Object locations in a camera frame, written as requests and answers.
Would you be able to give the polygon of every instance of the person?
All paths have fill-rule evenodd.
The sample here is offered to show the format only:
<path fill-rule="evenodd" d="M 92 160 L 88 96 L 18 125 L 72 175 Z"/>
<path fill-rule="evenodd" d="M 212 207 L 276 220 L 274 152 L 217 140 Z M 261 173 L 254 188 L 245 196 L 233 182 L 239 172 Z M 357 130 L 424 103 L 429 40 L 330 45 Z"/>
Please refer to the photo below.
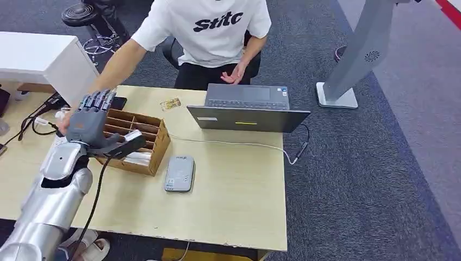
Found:
<path fill-rule="evenodd" d="M 94 23 L 101 36 L 113 40 L 119 39 L 121 44 L 129 40 L 129 33 L 117 16 L 115 0 L 83 0 L 83 3 L 93 6 L 104 19 L 97 19 Z"/>
<path fill-rule="evenodd" d="M 90 93 L 120 85 L 146 52 L 153 52 L 170 35 L 184 49 L 175 88 L 207 90 L 209 83 L 249 84 L 246 67 L 264 47 L 270 27 L 266 0 L 155 0 L 140 28 L 107 62 Z M 252 37 L 243 52 L 246 31 Z M 63 134 L 70 116 L 59 124 Z"/>
<path fill-rule="evenodd" d="M 98 232 L 87 229 L 82 242 L 77 244 L 83 229 L 78 228 L 66 241 L 62 242 L 55 251 L 55 261 L 102 261 L 110 250 L 107 239 L 97 239 Z"/>

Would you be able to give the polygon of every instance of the red stripe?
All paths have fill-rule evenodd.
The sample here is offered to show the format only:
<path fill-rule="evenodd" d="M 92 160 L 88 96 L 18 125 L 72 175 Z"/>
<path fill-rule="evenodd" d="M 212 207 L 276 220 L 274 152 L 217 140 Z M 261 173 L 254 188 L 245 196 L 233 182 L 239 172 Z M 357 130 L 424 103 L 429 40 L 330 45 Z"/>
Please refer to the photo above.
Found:
<path fill-rule="evenodd" d="M 435 0 L 440 7 L 442 12 L 445 13 L 448 18 L 461 30 L 461 12 L 456 9 L 448 0 Z"/>

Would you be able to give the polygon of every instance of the black pants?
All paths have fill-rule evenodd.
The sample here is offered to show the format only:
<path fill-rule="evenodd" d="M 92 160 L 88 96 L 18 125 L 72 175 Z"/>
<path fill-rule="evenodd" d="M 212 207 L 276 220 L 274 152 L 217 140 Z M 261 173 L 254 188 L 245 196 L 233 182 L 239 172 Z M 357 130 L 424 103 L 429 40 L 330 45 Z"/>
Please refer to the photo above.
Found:
<path fill-rule="evenodd" d="M 218 68 L 206 68 L 195 64 L 183 63 L 179 67 L 175 88 L 206 91 L 209 83 L 227 84 L 221 79 L 221 75 L 223 72 L 227 72 L 228 75 L 231 75 L 235 66 L 236 64 L 227 64 Z M 250 77 L 247 72 L 245 72 L 239 84 L 250 85 L 250 81 Z"/>
<path fill-rule="evenodd" d="M 115 0 L 83 0 L 85 4 L 92 5 L 104 19 L 99 18 L 94 22 L 96 30 L 104 37 L 110 37 L 112 30 L 107 26 L 109 24 L 120 37 L 122 43 L 129 40 L 129 33 L 123 25 L 122 21 L 117 17 Z"/>

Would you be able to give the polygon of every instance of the laptop keyboard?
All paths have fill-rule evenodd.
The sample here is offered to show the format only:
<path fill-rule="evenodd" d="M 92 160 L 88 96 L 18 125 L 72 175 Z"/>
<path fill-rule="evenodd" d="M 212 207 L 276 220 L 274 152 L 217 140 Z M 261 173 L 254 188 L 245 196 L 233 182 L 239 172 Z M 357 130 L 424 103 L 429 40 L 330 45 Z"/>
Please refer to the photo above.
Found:
<path fill-rule="evenodd" d="M 251 109 L 271 109 L 284 110 L 284 102 L 242 102 L 242 101 L 225 101 L 225 100 L 208 100 L 207 106 L 224 107 L 224 108 L 251 108 Z"/>

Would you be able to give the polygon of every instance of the laptop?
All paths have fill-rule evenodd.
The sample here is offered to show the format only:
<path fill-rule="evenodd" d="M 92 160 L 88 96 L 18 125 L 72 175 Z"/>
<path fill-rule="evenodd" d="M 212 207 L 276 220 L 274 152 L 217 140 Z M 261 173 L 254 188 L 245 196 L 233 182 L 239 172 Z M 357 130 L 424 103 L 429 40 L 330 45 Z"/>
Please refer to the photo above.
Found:
<path fill-rule="evenodd" d="M 294 131 L 309 111 L 290 110 L 288 88 L 209 84 L 205 106 L 187 106 L 202 129 Z"/>

